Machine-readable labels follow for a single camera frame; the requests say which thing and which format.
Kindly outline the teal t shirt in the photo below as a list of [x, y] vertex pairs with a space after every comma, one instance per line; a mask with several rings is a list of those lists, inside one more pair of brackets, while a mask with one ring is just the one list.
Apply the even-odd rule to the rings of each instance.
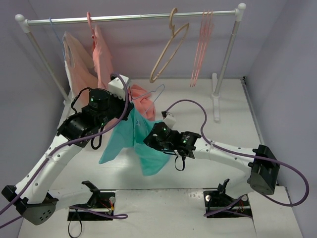
[[122, 120], [114, 127], [99, 164], [114, 160], [124, 148], [133, 148], [140, 160], [142, 174], [144, 176], [157, 174], [169, 161], [170, 156], [143, 142], [155, 123], [156, 121], [149, 121], [136, 109], [132, 109], [128, 119]]

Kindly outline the blue plastic hanger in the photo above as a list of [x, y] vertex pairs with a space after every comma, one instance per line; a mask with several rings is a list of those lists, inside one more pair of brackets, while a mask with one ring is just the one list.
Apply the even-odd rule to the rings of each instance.
[[165, 85], [161, 84], [152, 91], [134, 84], [129, 88], [129, 96], [136, 110], [144, 118], [154, 121], [156, 117], [155, 102], [165, 90]]

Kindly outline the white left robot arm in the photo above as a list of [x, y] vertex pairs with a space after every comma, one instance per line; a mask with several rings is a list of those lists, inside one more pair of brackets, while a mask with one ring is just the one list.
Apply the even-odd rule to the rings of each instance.
[[33, 225], [41, 225], [55, 211], [83, 205], [97, 206], [100, 190], [90, 181], [78, 187], [53, 191], [51, 186], [66, 165], [95, 137], [108, 132], [113, 119], [127, 120], [133, 104], [128, 89], [89, 88], [89, 101], [80, 112], [70, 115], [58, 128], [50, 147], [34, 168], [16, 185], [7, 185], [2, 195], [15, 206], [20, 216]]

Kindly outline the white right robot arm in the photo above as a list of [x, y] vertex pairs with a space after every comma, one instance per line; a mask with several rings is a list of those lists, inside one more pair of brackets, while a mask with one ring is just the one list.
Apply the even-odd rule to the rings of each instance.
[[227, 178], [217, 188], [224, 204], [231, 204], [252, 191], [262, 195], [273, 195], [275, 192], [280, 166], [267, 146], [250, 149], [205, 141], [197, 133], [178, 132], [164, 122], [155, 123], [144, 143], [157, 151], [174, 153], [182, 159], [206, 159], [240, 170], [243, 174], [239, 178]]

